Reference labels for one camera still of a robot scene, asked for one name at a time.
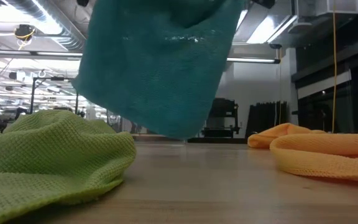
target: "orange microfiber towel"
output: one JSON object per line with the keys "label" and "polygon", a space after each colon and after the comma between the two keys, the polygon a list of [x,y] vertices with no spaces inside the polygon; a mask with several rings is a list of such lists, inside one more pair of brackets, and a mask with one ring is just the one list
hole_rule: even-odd
{"label": "orange microfiber towel", "polygon": [[358,134],[281,124],[251,135],[248,146],[270,148],[278,168],[291,174],[358,181]]}

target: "table surface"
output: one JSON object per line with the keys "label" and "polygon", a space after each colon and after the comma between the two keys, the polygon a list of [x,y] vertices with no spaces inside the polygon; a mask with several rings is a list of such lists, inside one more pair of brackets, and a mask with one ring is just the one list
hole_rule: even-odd
{"label": "table surface", "polygon": [[358,183],[281,172],[246,145],[137,144],[124,177],[98,201],[12,223],[358,223]]}

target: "green microfiber towel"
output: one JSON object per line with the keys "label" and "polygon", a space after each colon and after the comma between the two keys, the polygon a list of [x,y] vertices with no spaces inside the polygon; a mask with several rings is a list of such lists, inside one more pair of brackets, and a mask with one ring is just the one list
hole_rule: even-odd
{"label": "green microfiber towel", "polygon": [[69,111],[20,117],[0,134],[0,223],[50,203],[95,199],[122,182],[134,140]]}
{"label": "green microfiber towel", "polygon": [[244,0],[98,0],[73,86],[171,138],[196,136],[218,89]]}

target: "microfiber cloth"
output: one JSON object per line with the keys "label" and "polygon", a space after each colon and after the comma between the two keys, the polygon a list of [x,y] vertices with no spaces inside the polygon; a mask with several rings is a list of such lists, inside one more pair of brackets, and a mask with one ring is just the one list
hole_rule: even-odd
{"label": "microfiber cloth", "polygon": [[358,181],[358,134],[281,124],[251,135],[248,146],[270,148],[278,168],[291,174]]}
{"label": "microfiber cloth", "polygon": [[151,131],[193,137],[243,8],[244,0],[98,0],[73,86]]}
{"label": "microfiber cloth", "polygon": [[0,223],[50,203],[95,199],[135,158],[129,133],[69,111],[20,117],[0,134]]}

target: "white wall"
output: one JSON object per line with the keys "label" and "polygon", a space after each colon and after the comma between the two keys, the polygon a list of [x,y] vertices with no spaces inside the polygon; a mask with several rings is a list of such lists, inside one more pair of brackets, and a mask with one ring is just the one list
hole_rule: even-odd
{"label": "white wall", "polygon": [[[290,111],[294,111],[298,107],[298,98],[290,74],[296,72],[295,49],[287,50],[281,66],[281,99],[289,102]],[[239,105],[241,129],[235,138],[244,138],[246,134],[250,105],[280,100],[279,69],[280,66],[274,64],[232,63],[223,73],[216,97],[235,100]],[[226,126],[233,123],[226,120]],[[297,118],[290,118],[290,121],[298,124]]]}

